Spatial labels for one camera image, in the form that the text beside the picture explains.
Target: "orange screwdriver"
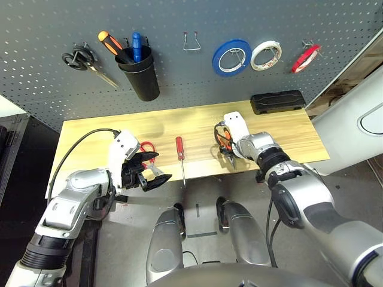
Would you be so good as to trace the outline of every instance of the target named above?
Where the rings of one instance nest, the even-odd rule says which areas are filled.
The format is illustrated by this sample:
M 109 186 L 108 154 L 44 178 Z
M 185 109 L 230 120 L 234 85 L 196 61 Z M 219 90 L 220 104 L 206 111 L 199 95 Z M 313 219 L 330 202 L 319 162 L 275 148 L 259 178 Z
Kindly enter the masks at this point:
M 112 37 L 107 31 L 101 31 L 98 33 L 98 40 L 103 43 L 106 48 L 112 52 L 113 55 L 117 56 L 118 59 L 124 64 L 134 64 L 133 59 L 131 59 L 126 52 L 123 50 L 121 44 Z
M 184 145 L 182 143 L 182 138 L 180 136 L 177 136 L 175 138 L 175 144 L 177 145 L 177 154 L 178 154 L 178 160 L 181 161 L 181 167 L 182 167 L 182 177 L 184 179 L 184 186 L 186 187 L 186 181 L 185 181 L 185 172 L 184 172 Z

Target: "screwdriver shaft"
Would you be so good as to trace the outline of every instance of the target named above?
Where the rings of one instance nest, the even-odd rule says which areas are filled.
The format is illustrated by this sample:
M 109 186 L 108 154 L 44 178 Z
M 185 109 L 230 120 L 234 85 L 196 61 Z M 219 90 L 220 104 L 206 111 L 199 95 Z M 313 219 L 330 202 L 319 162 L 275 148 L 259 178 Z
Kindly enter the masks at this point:
M 182 167 L 182 178 L 184 180 L 184 186 L 186 186 L 185 171 L 184 171 L 184 161 L 183 160 L 181 160 L 181 167 Z

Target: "blue screwdriver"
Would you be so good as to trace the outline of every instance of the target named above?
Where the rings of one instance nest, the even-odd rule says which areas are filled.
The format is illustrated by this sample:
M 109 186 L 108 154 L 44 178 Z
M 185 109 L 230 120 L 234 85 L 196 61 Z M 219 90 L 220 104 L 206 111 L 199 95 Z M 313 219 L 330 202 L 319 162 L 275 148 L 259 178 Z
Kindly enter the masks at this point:
M 138 63 L 141 61 L 141 34 L 134 32 L 132 35 L 133 60 Z

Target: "blue tape roll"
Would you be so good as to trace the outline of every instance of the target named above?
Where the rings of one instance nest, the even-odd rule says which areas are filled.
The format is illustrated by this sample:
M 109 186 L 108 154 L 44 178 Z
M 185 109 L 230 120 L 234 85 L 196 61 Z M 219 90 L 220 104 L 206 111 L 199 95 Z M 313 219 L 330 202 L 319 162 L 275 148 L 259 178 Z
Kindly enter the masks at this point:
M 245 60 L 242 65 L 238 63 L 237 66 L 231 69 L 222 68 L 220 66 L 220 60 L 223 57 L 223 55 L 225 55 L 231 49 L 240 49 L 245 55 Z M 213 59 L 212 59 L 212 65 L 213 65 L 213 69 L 215 70 L 217 74 L 219 74 L 219 76 L 231 77 L 242 72 L 247 67 L 247 65 L 249 65 L 250 59 L 251 59 L 250 45 L 244 40 L 234 39 L 224 43 L 221 47 L 218 48 L 217 51 L 215 51 Z

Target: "white tape roll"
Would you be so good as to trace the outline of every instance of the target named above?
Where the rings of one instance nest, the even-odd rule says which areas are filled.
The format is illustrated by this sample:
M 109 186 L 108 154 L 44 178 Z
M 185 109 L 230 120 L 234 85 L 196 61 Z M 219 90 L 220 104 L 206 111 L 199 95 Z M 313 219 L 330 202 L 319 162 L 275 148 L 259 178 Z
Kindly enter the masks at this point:
M 258 56 L 258 54 L 261 53 L 263 50 L 269 50 L 272 48 L 276 49 L 275 56 L 271 58 L 270 61 L 261 65 L 257 65 L 256 57 Z M 251 67 L 256 71 L 263 71 L 263 70 L 269 69 L 277 63 L 277 61 L 281 58 L 281 56 L 282 56 L 282 48 L 278 42 L 275 42 L 275 41 L 263 42 L 262 44 L 259 44 L 251 53 L 251 60 L 250 60 Z

